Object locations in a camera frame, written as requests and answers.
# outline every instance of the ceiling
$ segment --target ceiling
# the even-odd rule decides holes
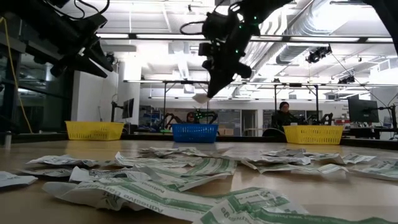
[[[106,0],[86,0],[102,9]],[[283,7],[274,12],[261,26],[262,34],[283,34],[286,27],[297,22],[294,17],[310,3],[310,0],[296,0],[294,4]],[[95,13],[91,8],[82,6],[86,15]],[[103,14],[108,22],[99,30],[100,33],[155,33],[179,34],[183,24],[192,21],[202,21],[206,13],[212,11],[215,1],[211,0],[111,0],[109,9]],[[333,11],[323,11],[318,17],[323,21],[320,26],[331,26],[330,23],[341,20],[342,23],[330,35],[348,36],[389,36],[388,31],[378,18],[372,7],[368,6],[332,6]],[[217,11],[226,12],[227,6],[220,6]],[[70,1],[63,12],[78,17],[81,12]],[[190,26],[185,32],[199,32],[200,26]],[[195,80],[207,80],[208,75],[201,67],[204,57],[197,55],[196,50],[184,50],[183,57],[175,54],[174,44],[184,42],[184,47],[196,48],[199,42],[183,40],[102,40],[103,45],[135,45],[142,76],[145,79],[162,80],[175,79],[176,73],[182,69],[182,64],[190,74],[195,75]],[[305,57],[308,50],[304,51],[288,65],[275,65],[274,59],[264,61],[270,55],[272,43],[250,43],[246,48],[246,56],[241,60],[254,69],[253,79],[270,82],[273,78],[283,79],[284,82],[332,82],[336,83],[339,77],[347,74],[346,70],[353,70],[353,74],[362,82],[367,82],[370,68],[396,57],[393,45],[389,44],[331,44],[333,55],[329,55],[315,64],[308,64]],[[116,52],[119,58],[124,58],[126,52]]]

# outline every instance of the person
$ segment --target person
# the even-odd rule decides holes
[[[187,113],[187,123],[189,123],[189,124],[197,124],[198,123],[198,121],[195,119],[194,112]]]
[[[299,119],[289,112],[289,103],[283,101],[279,105],[279,111],[272,117],[272,127],[283,131],[283,126],[291,123],[299,123]]]

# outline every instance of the computer monitor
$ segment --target computer monitor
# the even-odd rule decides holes
[[[376,101],[348,99],[348,110],[351,122],[379,122],[379,110]]]
[[[123,119],[132,117],[133,106],[134,106],[134,98],[123,102],[123,114],[122,114]]]

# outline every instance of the desk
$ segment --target desk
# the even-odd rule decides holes
[[[10,152],[0,149],[0,170],[15,172],[24,163],[45,155],[70,154],[82,159],[113,159],[114,155],[134,152],[142,147],[196,146],[202,151],[231,148],[231,150],[262,150],[306,148],[311,152],[356,152],[365,155],[398,157],[387,150],[344,146],[302,146],[286,143],[218,142],[216,144],[175,144],[170,141],[56,141],[13,144]],[[84,205],[57,200],[41,190],[45,183],[15,190],[0,190],[2,223],[40,224],[117,224],[117,223],[189,223],[169,218],[150,210],[120,212],[96,210]],[[349,220],[383,217],[398,222],[398,185],[396,182],[350,176],[335,172],[326,176],[275,172],[260,174],[245,166],[238,166],[235,175],[215,180],[190,190],[202,195],[223,194],[247,187],[265,187],[286,194],[291,201],[303,205],[311,214]]]
[[[345,136],[355,136],[356,138],[375,138],[380,139],[381,132],[394,132],[393,128],[351,128],[343,132]]]

